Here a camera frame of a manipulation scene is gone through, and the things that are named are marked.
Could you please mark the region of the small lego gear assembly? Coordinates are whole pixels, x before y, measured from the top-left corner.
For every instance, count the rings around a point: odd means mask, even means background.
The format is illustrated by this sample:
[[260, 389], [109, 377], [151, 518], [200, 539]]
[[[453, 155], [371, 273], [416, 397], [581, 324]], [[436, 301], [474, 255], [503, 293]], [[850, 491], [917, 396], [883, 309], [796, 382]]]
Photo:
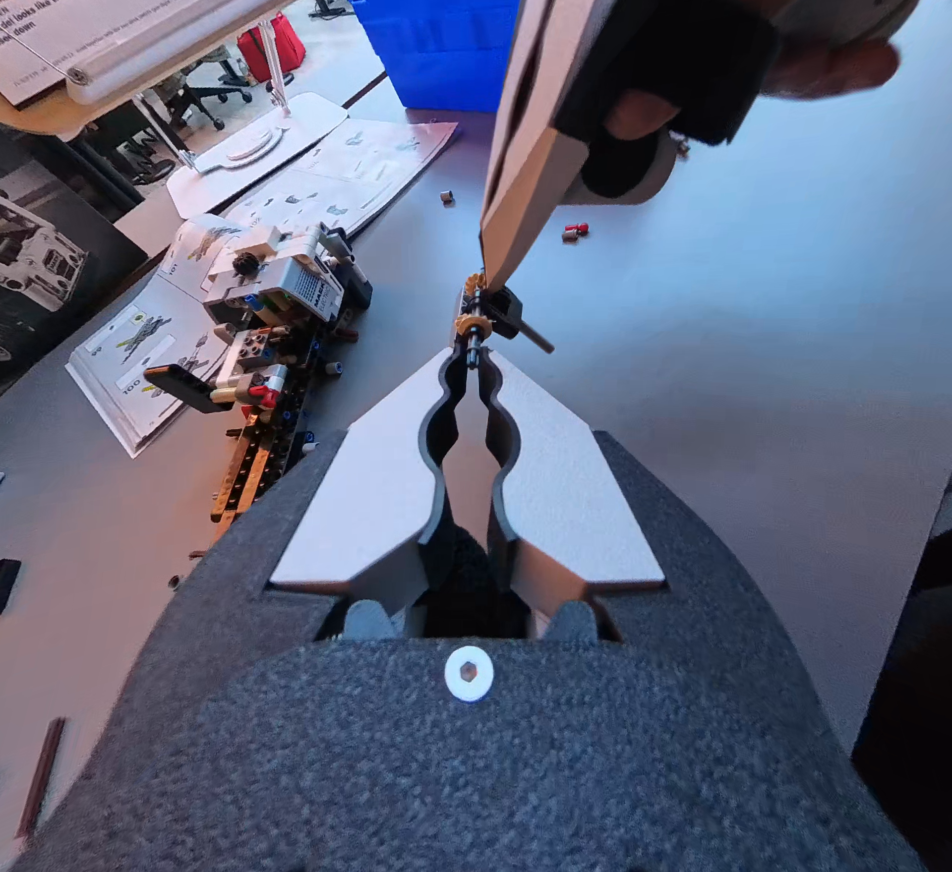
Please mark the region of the small lego gear assembly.
[[463, 285], [453, 333], [467, 370], [479, 368], [484, 345], [493, 334], [506, 340], [522, 335], [544, 353], [554, 353], [554, 345], [525, 321], [522, 301], [507, 286], [489, 291], [482, 271], [471, 274]]

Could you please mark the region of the black printed lego box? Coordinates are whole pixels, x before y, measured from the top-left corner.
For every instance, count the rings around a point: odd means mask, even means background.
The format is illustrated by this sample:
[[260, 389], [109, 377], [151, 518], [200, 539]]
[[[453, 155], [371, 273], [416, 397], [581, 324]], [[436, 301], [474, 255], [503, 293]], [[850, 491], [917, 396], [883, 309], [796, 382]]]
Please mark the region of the black printed lego box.
[[89, 186], [10, 128], [1, 133], [1, 391], [79, 329], [148, 255], [70, 185]]

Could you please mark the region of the black office chair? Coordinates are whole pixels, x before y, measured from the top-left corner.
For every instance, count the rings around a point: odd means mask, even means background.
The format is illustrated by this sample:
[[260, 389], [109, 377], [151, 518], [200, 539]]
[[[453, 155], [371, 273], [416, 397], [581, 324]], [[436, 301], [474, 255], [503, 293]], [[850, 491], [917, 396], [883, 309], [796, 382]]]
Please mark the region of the black office chair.
[[[214, 85], [194, 85], [190, 77], [205, 65], [217, 65], [222, 70]], [[197, 111], [206, 117], [213, 128], [221, 131], [225, 122], [214, 115], [205, 105], [205, 100], [215, 99], [228, 104], [230, 96], [238, 95], [245, 104], [252, 101], [250, 85], [244, 76], [233, 67], [230, 49], [222, 44], [195, 60], [152, 88], [170, 117], [170, 124], [176, 131], [186, 127], [186, 116]]]

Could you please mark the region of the lego truck model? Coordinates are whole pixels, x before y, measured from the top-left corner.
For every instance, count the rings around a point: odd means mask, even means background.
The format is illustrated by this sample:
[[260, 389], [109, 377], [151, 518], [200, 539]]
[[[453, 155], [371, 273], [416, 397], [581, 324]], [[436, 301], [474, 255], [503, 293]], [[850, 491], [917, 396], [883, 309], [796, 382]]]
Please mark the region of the lego truck model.
[[368, 309], [372, 285], [346, 232], [318, 223], [293, 234], [201, 214], [180, 227], [162, 265], [211, 319], [224, 359], [207, 381], [196, 369], [148, 368], [149, 386], [204, 414], [242, 411], [244, 423], [210, 512], [220, 538], [317, 440], [304, 409], [311, 386], [338, 378], [337, 346]]

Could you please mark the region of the open lego instruction booklet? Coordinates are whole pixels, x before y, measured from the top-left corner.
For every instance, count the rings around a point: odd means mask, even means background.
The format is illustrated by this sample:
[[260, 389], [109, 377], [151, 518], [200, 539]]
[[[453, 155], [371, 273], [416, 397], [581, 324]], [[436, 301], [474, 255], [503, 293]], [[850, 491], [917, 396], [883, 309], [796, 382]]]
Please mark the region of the open lego instruction booklet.
[[77, 346], [66, 372], [126, 453], [137, 457], [181, 407], [146, 371], [176, 364], [208, 382], [228, 345], [205, 308], [212, 268], [245, 228], [202, 214], [184, 222], [147, 283], [100, 330]]

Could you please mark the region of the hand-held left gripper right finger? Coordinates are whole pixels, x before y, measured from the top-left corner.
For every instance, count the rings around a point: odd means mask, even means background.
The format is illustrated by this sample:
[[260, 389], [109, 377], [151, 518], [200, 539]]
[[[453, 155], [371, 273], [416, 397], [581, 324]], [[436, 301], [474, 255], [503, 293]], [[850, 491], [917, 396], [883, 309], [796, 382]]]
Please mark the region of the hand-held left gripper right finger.
[[482, 355], [479, 390], [499, 465], [486, 540], [500, 587], [551, 619], [567, 602], [662, 588], [591, 427], [493, 350]]

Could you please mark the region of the brown lego axle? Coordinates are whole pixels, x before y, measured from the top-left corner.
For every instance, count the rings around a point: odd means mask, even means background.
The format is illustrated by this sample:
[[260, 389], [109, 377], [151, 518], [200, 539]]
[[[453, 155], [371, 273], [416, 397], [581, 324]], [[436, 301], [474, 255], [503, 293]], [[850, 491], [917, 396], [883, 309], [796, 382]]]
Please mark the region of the brown lego axle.
[[16, 840], [29, 839], [38, 826], [67, 722], [66, 717], [56, 717], [49, 722], [15, 832]]

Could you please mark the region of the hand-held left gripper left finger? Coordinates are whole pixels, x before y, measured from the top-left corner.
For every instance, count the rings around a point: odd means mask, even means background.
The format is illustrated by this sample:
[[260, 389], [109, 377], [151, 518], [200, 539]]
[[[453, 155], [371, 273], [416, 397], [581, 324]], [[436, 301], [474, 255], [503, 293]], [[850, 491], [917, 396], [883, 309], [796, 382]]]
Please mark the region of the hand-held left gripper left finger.
[[458, 440], [462, 355], [439, 351], [348, 429], [269, 582], [379, 602], [441, 587], [455, 522], [443, 462]]

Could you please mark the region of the red bag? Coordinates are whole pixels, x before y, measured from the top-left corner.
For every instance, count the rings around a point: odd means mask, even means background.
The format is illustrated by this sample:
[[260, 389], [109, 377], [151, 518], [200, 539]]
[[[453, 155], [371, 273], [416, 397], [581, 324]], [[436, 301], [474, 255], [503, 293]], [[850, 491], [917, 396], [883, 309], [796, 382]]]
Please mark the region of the red bag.
[[[291, 22], [283, 12], [278, 12], [271, 20], [275, 34], [275, 45], [280, 65], [284, 75], [298, 69], [305, 57], [305, 49], [300, 37], [294, 31]], [[236, 39], [236, 45], [250, 74], [258, 83], [267, 83], [271, 79], [264, 40], [260, 29], [253, 29], [241, 33]]]

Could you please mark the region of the blue plastic bin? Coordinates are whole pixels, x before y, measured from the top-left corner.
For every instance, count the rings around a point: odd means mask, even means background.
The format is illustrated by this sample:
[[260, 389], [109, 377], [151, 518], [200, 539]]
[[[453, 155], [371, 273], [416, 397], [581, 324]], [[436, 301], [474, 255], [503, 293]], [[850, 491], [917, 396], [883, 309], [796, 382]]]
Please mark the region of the blue plastic bin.
[[349, 0], [408, 109], [493, 113], [520, 0]]

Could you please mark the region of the white illustrated paper sheet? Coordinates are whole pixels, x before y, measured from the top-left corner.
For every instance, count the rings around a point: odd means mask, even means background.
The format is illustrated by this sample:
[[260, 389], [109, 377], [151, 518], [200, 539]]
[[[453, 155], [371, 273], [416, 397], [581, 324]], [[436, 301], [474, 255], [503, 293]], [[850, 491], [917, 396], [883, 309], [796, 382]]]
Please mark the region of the white illustrated paper sheet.
[[293, 236], [323, 223], [353, 237], [409, 188], [456, 130], [454, 122], [348, 118], [225, 217]]

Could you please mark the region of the document holder stand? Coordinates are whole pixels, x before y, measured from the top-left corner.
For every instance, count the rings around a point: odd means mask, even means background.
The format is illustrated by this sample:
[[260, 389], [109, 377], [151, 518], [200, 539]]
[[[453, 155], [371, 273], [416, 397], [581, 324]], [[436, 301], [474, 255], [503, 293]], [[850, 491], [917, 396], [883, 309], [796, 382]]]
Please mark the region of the document holder stand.
[[179, 150], [167, 189], [187, 219], [229, 203], [343, 120], [308, 93], [288, 99], [271, 20], [295, 0], [2, 0], [2, 125], [72, 140], [239, 33], [258, 26], [274, 107], [207, 153]]

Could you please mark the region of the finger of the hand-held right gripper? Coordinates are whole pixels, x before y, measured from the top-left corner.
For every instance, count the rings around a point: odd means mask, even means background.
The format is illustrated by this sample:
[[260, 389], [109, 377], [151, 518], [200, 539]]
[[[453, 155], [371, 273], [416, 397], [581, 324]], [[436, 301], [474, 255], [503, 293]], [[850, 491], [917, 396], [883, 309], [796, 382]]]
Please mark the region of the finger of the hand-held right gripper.
[[653, 2], [550, 0], [482, 236], [489, 291], [517, 270], [579, 175], [618, 95], [607, 74]]
[[519, 89], [530, 68], [538, 35], [543, 28], [550, 0], [523, 0], [506, 69], [502, 97], [496, 121], [486, 171], [485, 189], [480, 218], [481, 236], [486, 234], [489, 211], [499, 188], [506, 150], [518, 124], [517, 98]]

